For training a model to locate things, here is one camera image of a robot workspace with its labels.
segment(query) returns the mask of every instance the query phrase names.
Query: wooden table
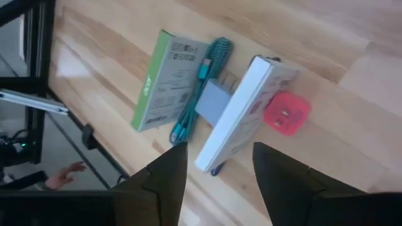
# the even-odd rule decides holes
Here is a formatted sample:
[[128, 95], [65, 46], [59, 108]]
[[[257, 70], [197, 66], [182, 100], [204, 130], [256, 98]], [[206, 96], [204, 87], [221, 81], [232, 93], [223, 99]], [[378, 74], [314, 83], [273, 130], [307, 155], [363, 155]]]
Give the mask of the wooden table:
[[[255, 141], [364, 191], [402, 190], [402, 5], [392, 0], [58, 0], [49, 84], [133, 174], [171, 147], [172, 125], [130, 125], [160, 29], [194, 40], [225, 36], [225, 70], [241, 78], [256, 55], [302, 68], [291, 91], [313, 110], [293, 137], [261, 126]], [[189, 145], [182, 225], [269, 225], [251, 149], [218, 177], [192, 162], [211, 128]]]

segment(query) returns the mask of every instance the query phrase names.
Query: person's hand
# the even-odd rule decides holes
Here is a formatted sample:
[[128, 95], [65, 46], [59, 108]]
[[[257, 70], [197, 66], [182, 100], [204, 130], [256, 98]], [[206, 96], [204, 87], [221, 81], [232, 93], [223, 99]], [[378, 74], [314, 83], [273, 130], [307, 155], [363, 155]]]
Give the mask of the person's hand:
[[69, 173], [78, 171], [82, 172], [85, 169], [86, 167], [84, 166], [84, 162], [73, 163], [68, 168], [63, 168], [59, 170], [55, 175], [49, 177], [49, 179], [45, 181], [45, 186], [52, 190], [58, 190], [62, 186], [75, 180], [74, 177], [68, 176]]

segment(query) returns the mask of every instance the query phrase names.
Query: teal braided cable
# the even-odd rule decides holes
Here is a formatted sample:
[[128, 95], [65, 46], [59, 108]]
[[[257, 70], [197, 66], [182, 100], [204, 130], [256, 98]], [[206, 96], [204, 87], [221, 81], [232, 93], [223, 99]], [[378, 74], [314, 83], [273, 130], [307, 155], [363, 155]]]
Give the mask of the teal braided cable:
[[197, 101], [199, 100], [208, 79], [217, 78], [226, 66], [232, 50], [233, 43], [227, 38], [217, 38], [208, 47], [205, 59], [210, 60], [209, 68], [205, 71], [205, 68], [202, 68], [204, 65], [200, 67], [198, 82], [195, 86], [194, 93], [171, 130], [169, 140], [173, 145], [177, 145], [183, 141], [188, 141], [191, 138], [198, 117], [198, 114], [195, 111]]

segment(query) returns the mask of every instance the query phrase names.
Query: pink charger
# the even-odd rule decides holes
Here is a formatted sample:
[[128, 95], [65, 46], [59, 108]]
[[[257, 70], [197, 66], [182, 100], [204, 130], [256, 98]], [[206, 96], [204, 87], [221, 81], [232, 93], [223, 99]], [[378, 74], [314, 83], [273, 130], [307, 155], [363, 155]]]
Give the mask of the pink charger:
[[294, 135], [307, 120], [310, 103], [303, 97], [280, 92], [264, 111], [264, 122], [286, 136]]

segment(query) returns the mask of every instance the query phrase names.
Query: green box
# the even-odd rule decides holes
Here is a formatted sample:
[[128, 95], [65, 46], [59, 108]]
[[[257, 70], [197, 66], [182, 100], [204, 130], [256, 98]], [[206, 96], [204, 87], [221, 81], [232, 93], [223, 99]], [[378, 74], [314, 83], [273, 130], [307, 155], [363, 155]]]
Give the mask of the green box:
[[145, 131], [178, 119], [193, 94], [209, 44], [161, 30], [131, 124]]

